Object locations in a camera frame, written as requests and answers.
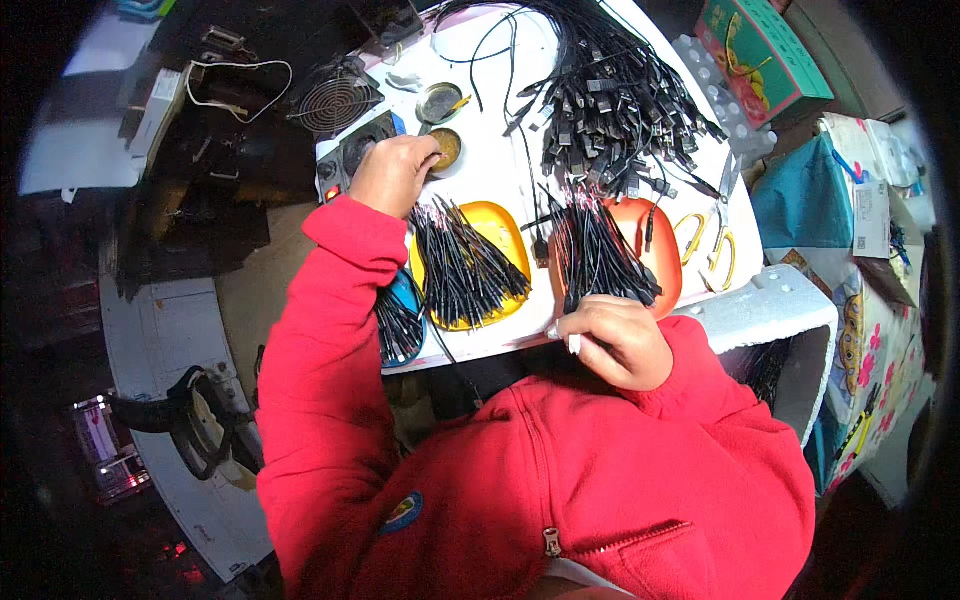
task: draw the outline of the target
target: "hand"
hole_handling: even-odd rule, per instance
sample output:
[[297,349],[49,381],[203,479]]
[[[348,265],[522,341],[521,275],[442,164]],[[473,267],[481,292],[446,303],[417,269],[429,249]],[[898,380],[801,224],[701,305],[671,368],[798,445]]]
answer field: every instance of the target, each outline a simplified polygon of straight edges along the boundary
[[557,321],[557,333],[565,341],[581,334],[580,362],[623,390],[656,390],[673,371],[673,350],[653,313],[635,300],[587,296]]
[[398,219],[417,203],[426,172],[440,160],[440,144],[429,135],[400,135],[370,148],[350,186],[349,195]]

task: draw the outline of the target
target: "person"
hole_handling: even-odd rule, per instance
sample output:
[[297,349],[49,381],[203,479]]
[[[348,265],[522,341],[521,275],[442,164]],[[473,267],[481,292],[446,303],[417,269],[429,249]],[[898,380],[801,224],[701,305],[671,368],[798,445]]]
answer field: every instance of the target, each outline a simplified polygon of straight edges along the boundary
[[782,598],[814,528],[797,435],[701,326],[584,298],[556,323],[606,389],[528,377],[400,462],[376,290],[438,159],[403,135],[303,225],[259,378],[257,493],[289,597]]

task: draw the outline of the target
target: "white cable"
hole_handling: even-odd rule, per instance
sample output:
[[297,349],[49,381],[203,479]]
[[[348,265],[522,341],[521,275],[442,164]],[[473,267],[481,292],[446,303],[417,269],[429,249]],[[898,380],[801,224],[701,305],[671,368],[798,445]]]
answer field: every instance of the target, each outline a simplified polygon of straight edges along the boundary
[[[267,106],[265,106],[264,108],[261,108],[257,114],[255,114],[253,117],[251,117],[247,121],[241,119],[240,116],[237,114],[237,111],[234,109],[234,107],[230,105],[225,105],[222,102],[198,102],[193,95],[193,90],[190,89],[190,73],[193,71],[193,67],[195,66],[201,66],[204,68],[209,68],[213,66],[235,66],[241,69],[253,69],[253,68],[264,66],[267,64],[282,64],[286,66],[287,70],[290,71],[290,78],[287,80],[287,85],[283,87],[283,91],[280,92],[280,95],[274,98],[273,100],[271,100],[269,103],[267,103]],[[186,84],[184,86],[186,87],[186,93],[187,95],[190,96],[190,100],[193,101],[193,104],[197,105],[198,107],[214,107],[214,108],[222,108],[223,110],[228,110],[229,113],[233,115],[234,119],[236,119],[237,121],[240,121],[244,125],[249,125],[250,123],[253,122],[254,119],[256,119],[256,117],[263,114],[263,112],[267,108],[273,106],[277,100],[282,98],[283,94],[287,93],[287,90],[290,89],[290,84],[294,82],[294,67],[290,66],[290,63],[287,62],[286,60],[266,60],[264,62],[256,62],[254,64],[244,64],[242,62],[197,62],[195,60],[191,60],[190,66],[187,67],[185,75],[186,75]]]

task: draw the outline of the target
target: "bundle of black cables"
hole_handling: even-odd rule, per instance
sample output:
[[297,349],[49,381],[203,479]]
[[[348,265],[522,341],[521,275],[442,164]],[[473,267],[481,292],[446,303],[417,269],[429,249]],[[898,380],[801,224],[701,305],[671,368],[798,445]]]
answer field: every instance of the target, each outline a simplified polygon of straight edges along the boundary
[[[398,277],[407,276],[401,272]],[[376,291],[373,314],[380,337],[380,363],[402,363],[412,358],[423,346],[423,324],[416,311],[400,301],[389,287]]]
[[[483,101],[473,82],[473,64],[487,36],[521,11],[539,12],[553,25],[557,60],[550,76],[527,85],[518,97],[534,98],[520,109],[515,125],[542,94],[540,119],[546,127],[542,166],[555,166],[575,180],[586,178],[608,195],[639,187],[635,161],[643,155],[672,161],[686,172],[696,169],[695,134],[725,139],[720,128],[697,109],[680,75],[660,60],[639,32],[628,31],[601,8],[603,0],[519,0],[478,44],[470,60],[470,83],[480,110]],[[452,14],[495,0],[451,0],[437,9],[439,26]]]
[[460,207],[435,196],[410,216],[423,262],[423,306],[446,329],[483,326],[503,310],[505,299],[520,301],[530,280],[490,240],[480,235]]
[[623,238],[601,199],[584,185],[567,188],[565,205],[551,194],[550,214],[557,263],[564,285],[564,313],[584,296],[608,294],[653,306],[663,290]]

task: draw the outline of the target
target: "green printed box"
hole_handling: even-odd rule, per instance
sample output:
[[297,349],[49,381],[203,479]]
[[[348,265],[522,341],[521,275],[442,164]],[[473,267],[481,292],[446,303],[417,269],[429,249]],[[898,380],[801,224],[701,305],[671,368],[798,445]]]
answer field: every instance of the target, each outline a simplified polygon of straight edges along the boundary
[[697,37],[754,128],[798,119],[833,99],[827,80],[767,0],[707,0]]

